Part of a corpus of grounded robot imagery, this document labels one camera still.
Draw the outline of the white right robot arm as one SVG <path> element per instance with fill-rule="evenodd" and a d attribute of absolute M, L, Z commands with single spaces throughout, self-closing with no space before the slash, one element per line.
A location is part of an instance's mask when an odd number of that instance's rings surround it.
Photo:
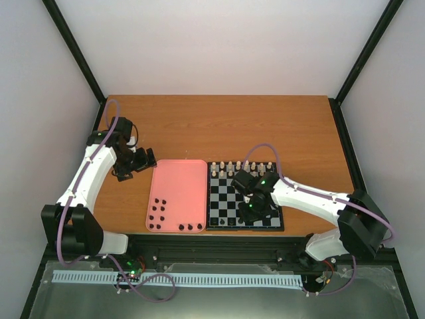
<path fill-rule="evenodd" d="M 265 217 L 272 207 L 291 207 L 334 225 L 307 240 L 305 253 L 315 261 L 341 255 L 373 260 L 390 232 L 388 219 L 362 190 L 352 194 L 324 191 L 271 171 L 256 177 L 239 171 L 231 186 L 243 196 L 238 205 L 243 221 Z"/>

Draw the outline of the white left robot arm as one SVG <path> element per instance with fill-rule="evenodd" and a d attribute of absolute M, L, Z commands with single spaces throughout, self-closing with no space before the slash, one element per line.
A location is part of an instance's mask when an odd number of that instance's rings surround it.
<path fill-rule="evenodd" d="M 123 267 L 133 266 L 137 249 L 128 244 L 127 235 L 103 230 L 94 216 L 94 206 L 109 173 L 125 181 L 156 163 L 153 150 L 136 147 L 135 139 L 128 134 L 92 132 L 68 189 L 55 204 L 45 205 L 41 211 L 47 241 L 58 256 L 112 254 Z"/>

